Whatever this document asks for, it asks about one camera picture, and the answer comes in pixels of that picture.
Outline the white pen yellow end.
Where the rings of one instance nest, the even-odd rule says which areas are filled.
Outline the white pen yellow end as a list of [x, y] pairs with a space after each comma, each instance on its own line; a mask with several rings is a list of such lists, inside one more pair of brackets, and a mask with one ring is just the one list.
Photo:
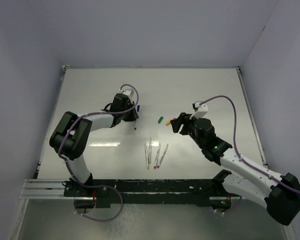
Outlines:
[[147, 146], [147, 144], [144, 145], [144, 150], [145, 150], [146, 168], [149, 170], [150, 169], [150, 152], [149, 152], [149, 147]]

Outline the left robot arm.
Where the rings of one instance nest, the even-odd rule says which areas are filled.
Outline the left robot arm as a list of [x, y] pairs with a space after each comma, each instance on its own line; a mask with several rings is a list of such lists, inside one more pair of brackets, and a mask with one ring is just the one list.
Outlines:
[[75, 190], [81, 196], [93, 191], [93, 177], [84, 158], [84, 151], [91, 132], [117, 126], [122, 121], [134, 122], [137, 114], [137, 102], [132, 100], [134, 91], [130, 88], [117, 93], [110, 109], [77, 115], [71, 111], [63, 114], [52, 133], [49, 145], [64, 161], [70, 177], [77, 182]]

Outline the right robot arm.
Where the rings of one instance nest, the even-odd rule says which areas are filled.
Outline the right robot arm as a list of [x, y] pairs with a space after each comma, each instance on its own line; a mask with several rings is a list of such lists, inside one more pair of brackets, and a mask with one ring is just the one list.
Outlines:
[[274, 172], [240, 155], [216, 135], [207, 118], [182, 112], [170, 123], [174, 133], [190, 136], [207, 160], [229, 170], [227, 176], [212, 183], [216, 195], [238, 195], [265, 208], [278, 223], [291, 224], [300, 212], [300, 182], [296, 176]]

